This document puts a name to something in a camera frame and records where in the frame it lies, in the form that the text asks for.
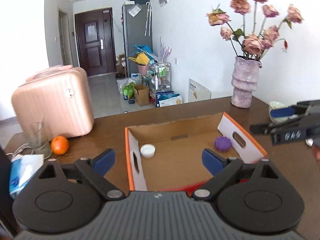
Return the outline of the person right hand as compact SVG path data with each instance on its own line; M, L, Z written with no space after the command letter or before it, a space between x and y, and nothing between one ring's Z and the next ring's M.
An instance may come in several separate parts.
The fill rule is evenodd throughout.
M320 147L313 145L312 154L317 161L320 161Z

